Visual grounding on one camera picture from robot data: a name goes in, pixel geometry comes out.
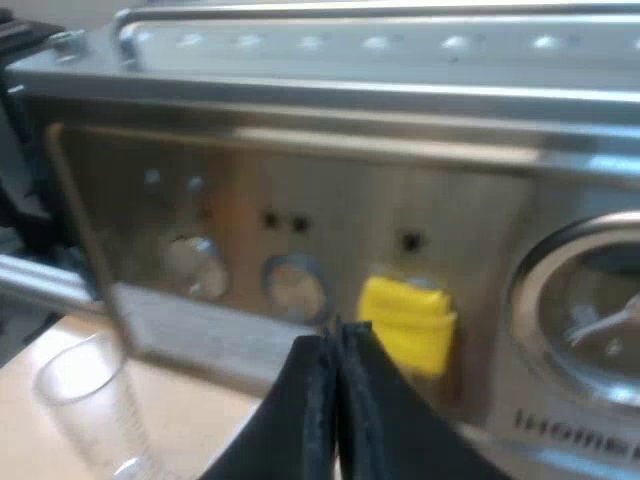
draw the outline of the wooden table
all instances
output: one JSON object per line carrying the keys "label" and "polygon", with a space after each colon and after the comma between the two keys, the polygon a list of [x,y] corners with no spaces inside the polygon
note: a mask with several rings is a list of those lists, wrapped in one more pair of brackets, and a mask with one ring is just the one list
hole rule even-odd
{"label": "wooden table", "polygon": [[[12,480],[92,480],[32,391],[38,368],[109,325],[65,317],[0,369],[0,474]],[[202,473],[259,399],[129,360],[127,370],[154,451],[178,478]]]}

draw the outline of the clear plastic cup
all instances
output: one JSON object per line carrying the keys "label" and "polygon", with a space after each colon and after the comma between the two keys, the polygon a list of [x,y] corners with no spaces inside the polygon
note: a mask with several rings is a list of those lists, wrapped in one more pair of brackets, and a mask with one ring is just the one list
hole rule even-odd
{"label": "clear plastic cup", "polygon": [[157,480],[129,379],[126,356],[109,333],[63,350],[35,380],[38,398],[97,480]]}

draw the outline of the gauge dial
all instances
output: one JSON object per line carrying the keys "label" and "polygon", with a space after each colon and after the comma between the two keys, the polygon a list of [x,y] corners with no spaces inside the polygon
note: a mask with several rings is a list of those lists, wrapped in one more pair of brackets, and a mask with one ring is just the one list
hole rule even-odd
{"label": "gauge dial", "polygon": [[511,333],[573,400],[640,408],[640,211],[573,224],[540,242],[511,288]]}
{"label": "gauge dial", "polygon": [[278,315],[288,320],[316,324],[329,313],[325,282],[308,257],[272,257],[265,264],[263,286]]}
{"label": "gauge dial", "polygon": [[176,287],[185,295],[215,300],[227,290],[229,274],[215,244],[203,237],[171,242],[165,263]]}
{"label": "gauge dial", "polygon": [[603,246],[565,262],[543,286],[538,315],[561,360],[640,380],[640,243]]}

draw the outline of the stainless steel panel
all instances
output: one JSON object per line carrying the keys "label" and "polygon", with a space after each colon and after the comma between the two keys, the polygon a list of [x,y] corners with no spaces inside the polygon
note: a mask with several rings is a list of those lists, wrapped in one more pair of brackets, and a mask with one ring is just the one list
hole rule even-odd
{"label": "stainless steel panel", "polygon": [[[211,326],[224,324],[227,308],[263,318],[267,323],[255,323],[258,332],[259,325],[273,325],[260,283],[261,267],[273,255],[302,253],[317,262],[335,295],[335,313],[346,319],[371,273],[422,278],[450,291],[460,314],[460,357],[443,380],[446,395],[435,399],[443,412],[500,439],[491,448],[526,445],[522,461],[505,462],[520,478],[570,468],[549,460],[532,473],[528,465],[540,461],[540,451],[556,460],[589,459],[614,472],[610,478],[634,471],[631,453],[619,458],[517,426],[517,415],[548,418],[631,442],[638,423],[635,415],[615,420],[595,403],[577,407],[571,395],[546,387],[509,336],[504,310],[512,272],[547,234],[637,208],[634,135],[596,125],[489,122],[488,128],[459,117],[341,117],[304,109],[94,103],[80,114],[72,103],[33,101],[33,111],[45,108],[55,119],[50,151],[64,165],[109,285],[166,294],[152,294],[152,311],[168,310],[166,316],[131,315],[138,300],[132,303],[121,286],[108,289],[139,351],[182,355],[216,370],[215,349],[208,358],[206,347],[185,355],[176,343],[203,331],[189,320],[200,315],[187,308],[201,303],[169,308],[179,300],[164,255],[177,236],[211,238],[229,268],[228,292],[208,310]],[[328,120],[332,115],[337,120]],[[434,127],[443,122],[447,128]],[[603,159],[609,168],[592,169]],[[201,179],[195,190],[194,177]],[[265,225],[266,210],[282,219],[278,229]],[[296,215],[309,220],[305,233],[292,230]],[[425,248],[405,251],[406,232],[421,234]],[[225,342],[242,338],[243,328],[227,331]],[[278,348],[274,358],[286,351]],[[583,474],[584,464],[576,463],[566,478]]]}

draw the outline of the black object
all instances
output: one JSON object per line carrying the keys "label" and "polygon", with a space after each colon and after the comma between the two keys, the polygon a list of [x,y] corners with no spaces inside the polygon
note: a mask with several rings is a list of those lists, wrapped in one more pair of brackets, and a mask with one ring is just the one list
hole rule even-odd
{"label": "black object", "polygon": [[370,324],[339,327],[338,445],[344,480],[506,480],[404,380]]}
{"label": "black object", "polygon": [[298,337],[271,391],[200,480],[333,478],[333,342]]}
{"label": "black object", "polygon": [[[11,11],[0,9],[0,69],[12,62],[42,50],[44,42],[54,33],[62,31],[56,25],[41,22],[27,22],[13,19]],[[22,105],[7,92],[4,77],[0,77],[0,105],[9,121],[12,134],[18,140],[27,169],[33,179],[33,189],[43,208],[51,217],[44,218],[24,213],[14,203],[0,180],[0,226],[13,227],[25,246],[26,253],[38,257],[52,257],[52,247],[56,244],[68,244],[66,227],[63,225],[59,201],[49,194],[50,172],[39,159],[28,120]]]}

